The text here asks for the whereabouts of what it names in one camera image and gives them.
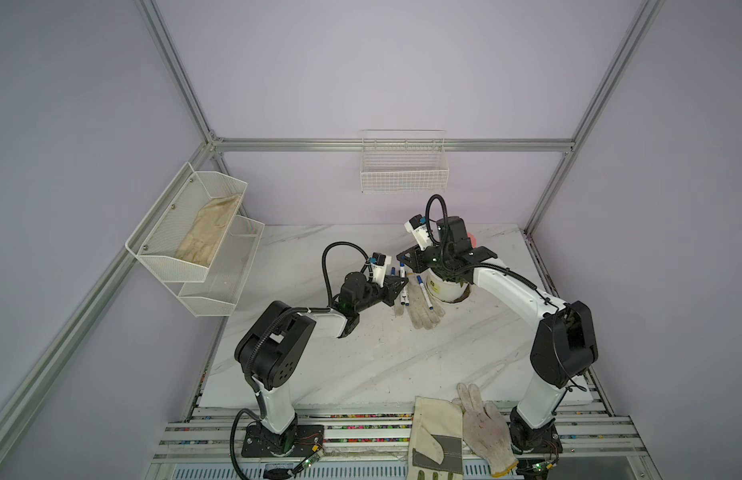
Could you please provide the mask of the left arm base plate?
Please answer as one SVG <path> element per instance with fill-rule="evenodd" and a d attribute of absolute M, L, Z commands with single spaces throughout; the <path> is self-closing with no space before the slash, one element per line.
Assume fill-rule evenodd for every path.
<path fill-rule="evenodd" d="M 307 457 L 322 446 L 324 433 L 322 425 L 296 425 L 275 434 L 259 424 L 250 424 L 240 454 L 243 458 Z"/>

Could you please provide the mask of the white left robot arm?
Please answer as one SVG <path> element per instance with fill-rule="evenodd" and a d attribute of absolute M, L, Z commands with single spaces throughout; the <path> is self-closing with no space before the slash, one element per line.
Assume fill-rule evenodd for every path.
<path fill-rule="evenodd" d="M 309 341 L 349 336 L 363 311 L 380 303 L 394 306 L 407 284 L 400 276 L 374 279 L 351 272 L 325 307 L 292 307 L 278 300 L 268 305 L 234 350 L 267 432 L 281 435 L 296 422 L 288 382 Z"/>

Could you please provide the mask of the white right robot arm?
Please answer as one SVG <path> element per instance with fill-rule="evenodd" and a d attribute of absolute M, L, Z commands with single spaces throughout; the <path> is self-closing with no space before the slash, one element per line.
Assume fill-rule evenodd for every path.
<path fill-rule="evenodd" d="M 508 267 L 484 246 L 475 246 L 464 221 L 449 216 L 434 223 L 415 215 L 404 223 L 416 245 L 397 255 L 415 273 L 430 272 L 451 283 L 464 282 L 495 296 L 535 329 L 530 351 L 534 370 L 513 421 L 532 430 L 552 422 L 574 378 L 599 357 L 590 308 L 540 288 Z"/>

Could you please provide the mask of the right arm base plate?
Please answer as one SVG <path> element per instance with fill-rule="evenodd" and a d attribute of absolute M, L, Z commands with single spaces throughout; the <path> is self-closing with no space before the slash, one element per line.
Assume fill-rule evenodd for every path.
<path fill-rule="evenodd" d="M 514 453 L 552 454 L 557 456 L 562 451 L 555 417 L 552 417 L 543 426 L 532 428 L 520 415 L 518 408 L 514 407 L 510 412 L 509 429 Z"/>

